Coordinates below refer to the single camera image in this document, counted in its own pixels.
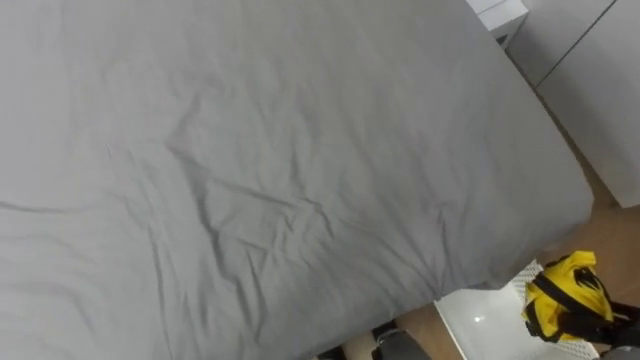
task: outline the gray duvet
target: gray duvet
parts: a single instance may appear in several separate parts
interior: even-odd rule
[[[0,358],[307,360],[591,194],[463,0],[0,2]]]

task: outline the wrinkled fabric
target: wrinkled fabric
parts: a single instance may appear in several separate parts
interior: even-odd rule
[[[463,0],[0,2],[3,359],[307,360],[591,193]]]

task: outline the yellow bag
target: yellow bag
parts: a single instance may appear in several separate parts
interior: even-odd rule
[[[596,276],[595,265],[593,252],[576,251],[547,265],[533,282],[527,284],[522,317],[532,335],[550,342],[578,340],[565,334],[558,324],[560,315],[567,312],[614,320],[611,300]]]

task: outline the white cabinet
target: white cabinet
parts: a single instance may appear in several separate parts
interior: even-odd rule
[[[613,0],[523,0],[529,15],[508,52],[537,85]]]
[[[639,19],[640,1],[618,0],[538,88],[625,207],[640,204]]]

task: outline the black object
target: black object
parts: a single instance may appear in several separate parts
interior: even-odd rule
[[[341,347],[336,347],[318,355],[318,360],[347,360],[347,356]]]
[[[611,303],[614,320],[589,314],[561,314],[558,325],[567,334],[586,341],[610,345],[612,348],[632,346],[640,348],[639,309],[633,306]]]
[[[406,331],[385,327],[378,347],[373,350],[373,360],[431,360],[420,344]]]
[[[381,338],[394,330],[398,330],[398,324],[394,320],[389,321],[388,323],[384,323],[377,328],[371,330],[371,334],[373,335],[373,339],[376,343],[380,343]]]
[[[507,38],[509,37],[509,34],[507,35],[502,35],[499,38],[496,39],[496,41],[498,42],[498,45],[502,45],[504,44],[505,41],[507,41]]]

